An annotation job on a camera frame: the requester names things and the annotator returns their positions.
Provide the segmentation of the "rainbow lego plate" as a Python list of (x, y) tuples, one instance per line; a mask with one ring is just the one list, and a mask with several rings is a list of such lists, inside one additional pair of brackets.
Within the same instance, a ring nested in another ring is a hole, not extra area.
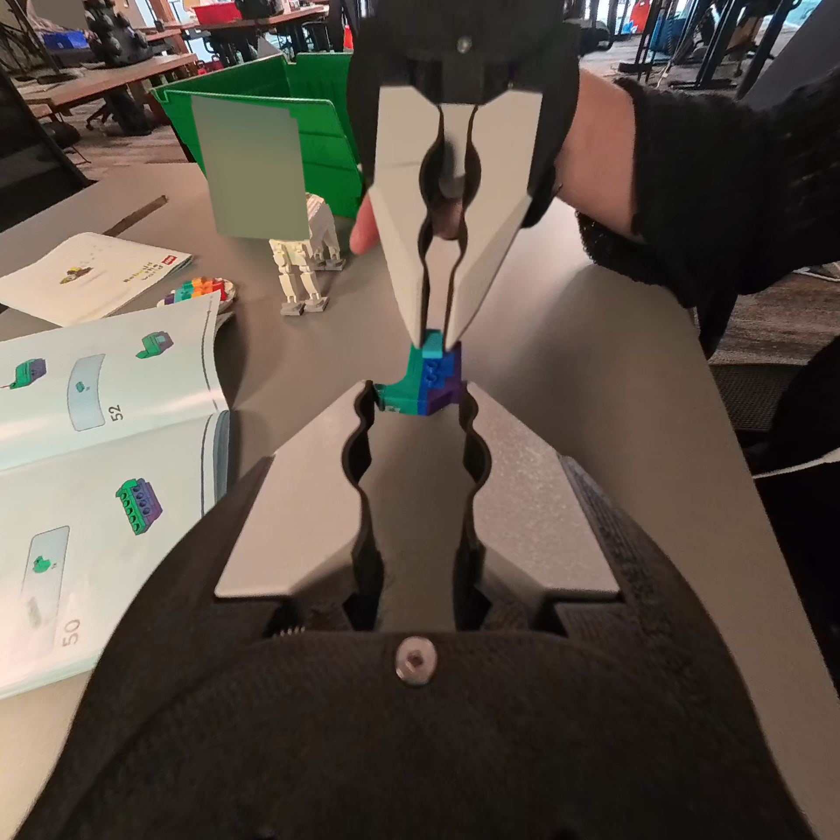
[(228, 310), (237, 298), (236, 287), (231, 281), (221, 277), (200, 276), (187, 280), (172, 289), (157, 302), (156, 306), (162, 308), (177, 302), (212, 296), (215, 293), (219, 296), (218, 313)]

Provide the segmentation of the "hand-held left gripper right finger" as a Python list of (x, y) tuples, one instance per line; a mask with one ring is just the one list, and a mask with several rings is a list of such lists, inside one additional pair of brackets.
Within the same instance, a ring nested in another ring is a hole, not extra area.
[(456, 624), (483, 624), (510, 602), (527, 625), (549, 623), (556, 603), (617, 602), (620, 586), (568, 461), (473, 382), (458, 420), (474, 486), (455, 560)]

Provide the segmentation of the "green plastic bin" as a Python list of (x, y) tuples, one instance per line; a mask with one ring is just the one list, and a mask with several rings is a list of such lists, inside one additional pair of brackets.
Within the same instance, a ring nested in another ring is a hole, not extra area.
[(195, 96), (286, 109), (297, 121), (304, 184), (334, 215), (355, 218), (364, 191), (347, 110), (351, 53), (257, 59), (153, 89), (185, 153), (204, 167), (193, 117)]

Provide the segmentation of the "person's right hand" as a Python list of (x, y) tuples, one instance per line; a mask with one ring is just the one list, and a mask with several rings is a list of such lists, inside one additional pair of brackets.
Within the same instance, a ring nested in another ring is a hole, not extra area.
[(624, 88), (587, 70), (579, 73), (574, 119), (555, 157), (555, 194), (576, 212), (632, 242), (636, 113)]

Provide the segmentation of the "closed white instruction booklet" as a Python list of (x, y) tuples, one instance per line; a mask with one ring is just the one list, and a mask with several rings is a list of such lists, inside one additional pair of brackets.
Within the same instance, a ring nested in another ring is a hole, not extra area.
[(36, 262), (1, 279), (1, 303), (68, 327), (120, 309), (193, 255), (103, 234), (70, 237)]

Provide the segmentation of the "black metal frame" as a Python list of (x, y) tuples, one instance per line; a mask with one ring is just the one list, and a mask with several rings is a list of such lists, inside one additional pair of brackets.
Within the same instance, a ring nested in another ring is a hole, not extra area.
[(744, 99), (800, 1), (644, 2), (635, 59), (618, 72), (646, 85)]

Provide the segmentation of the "person's right forearm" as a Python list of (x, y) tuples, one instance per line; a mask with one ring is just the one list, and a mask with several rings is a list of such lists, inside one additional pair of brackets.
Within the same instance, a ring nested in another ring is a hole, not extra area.
[(839, 74), (771, 108), (613, 84), (634, 122), (629, 232), (579, 211), (599, 266), (684, 308), (766, 290), (839, 257)]

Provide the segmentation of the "black board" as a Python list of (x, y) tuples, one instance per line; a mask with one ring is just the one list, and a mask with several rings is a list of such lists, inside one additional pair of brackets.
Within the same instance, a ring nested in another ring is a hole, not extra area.
[(1, 231), (92, 185), (1, 69)]

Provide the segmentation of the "white lego animal figure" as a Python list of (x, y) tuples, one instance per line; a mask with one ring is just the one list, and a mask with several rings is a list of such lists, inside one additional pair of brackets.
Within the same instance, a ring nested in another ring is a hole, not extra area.
[(307, 193), (309, 235), (300, 240), (269, 240), (286, 301), (280, 306), (283, 317), (299, 317), (305, 312), (324, 312), (329, 297), (321, 294), (316, 283), (319, 271), (338, 272), (345, 259), (332, 210), (325, 200)]

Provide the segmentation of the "teal blue purple lego build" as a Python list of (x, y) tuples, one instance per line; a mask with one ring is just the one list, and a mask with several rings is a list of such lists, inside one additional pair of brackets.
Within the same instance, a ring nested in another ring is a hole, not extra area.
[(402, 379), (375, 384), (378, 407), (384, 412), (431, 416), (459, 404), (463, 392), (461, 344), (445, 349), (441, 330), (428, 330), (422, 347), (411, 346)]

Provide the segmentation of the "open lego instruction booklet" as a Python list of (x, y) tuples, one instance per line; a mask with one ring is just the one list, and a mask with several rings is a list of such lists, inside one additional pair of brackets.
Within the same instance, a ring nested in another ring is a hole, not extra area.
[(1, 348), (1, 697), (92, 669), (226, 491), (220, 294)]

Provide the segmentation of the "wooden table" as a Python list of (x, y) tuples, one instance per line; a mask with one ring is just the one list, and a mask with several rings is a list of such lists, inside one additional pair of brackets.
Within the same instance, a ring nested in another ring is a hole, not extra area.
[(74, 109), (101, 102), (105, 110), (129, 136), (141, 136), (154, 129), (153, 117), (161, 107), (152, 107), (151, 91), (168, 81), (195, 77), (199, 59), (193, 53), (153, 56), (120, 68), (84, 70), (81, 75), (53, 83), (16, 83), (16, 90), (31, 108), (41, 109), (52, 119), (64, 118)]
[(184, 33), (187, 30), (198, 30), (216, 38), (222, 38), (223, 34), (236, 33), (237, 35), (257, 35), (270, 32), (275, 29), (304, 25), (323, 24), (327, 20), (329, 5), (325, 3), (309, 3), (303, 6), (293, 7), (280, 3), (279, 11), (276, 14), (246, 15), (247, 9), (242, 2), (236, 2), (243, 20), (237, 24), (225, 27), (204, 28), (200, 26), (193, 14), (193, 10), (185, 10), (184, 18), (180, 19), (175, 14), (174, 6), (177, 2), (148, 2), (152, 7), (154, 23), (160, 24), (166, 29), (177, 29)]

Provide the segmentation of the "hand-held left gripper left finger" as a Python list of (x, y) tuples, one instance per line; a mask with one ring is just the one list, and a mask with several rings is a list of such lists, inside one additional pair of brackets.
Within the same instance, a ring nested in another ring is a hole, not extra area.
[(304, 617), (336, 604), (375, 625), (384, 583), (369, 501), (375, 391), (359, 381), (271, 456), (215, 587), (220, 599), (281, 599)]

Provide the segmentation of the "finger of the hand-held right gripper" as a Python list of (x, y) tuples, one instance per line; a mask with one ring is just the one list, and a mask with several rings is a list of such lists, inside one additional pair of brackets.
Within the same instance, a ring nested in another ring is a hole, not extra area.
[(440, 141), (437, 105), (411, 85), (383, 86), (369, 190), (395, 301), (413, 344), (424, 342), (427, 269), (422, 235), (429, 220), (423, 180)]
[(456, 344), (485, 300), (531, 205), (528, 192), (543, 95), (510, 89), (480, 105), (469, 128), (479, 180), (465, 208), (466, 243), (451, 279), (448, 343)]

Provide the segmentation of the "black machine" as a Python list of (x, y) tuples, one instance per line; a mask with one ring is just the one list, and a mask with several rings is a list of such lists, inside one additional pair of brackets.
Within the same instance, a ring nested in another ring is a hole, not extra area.
[(130, 67), (154, 55), (144, 33), (135, 30), (115, 1), (83, 1), (86, 37), (96, 60), (108, 68)]

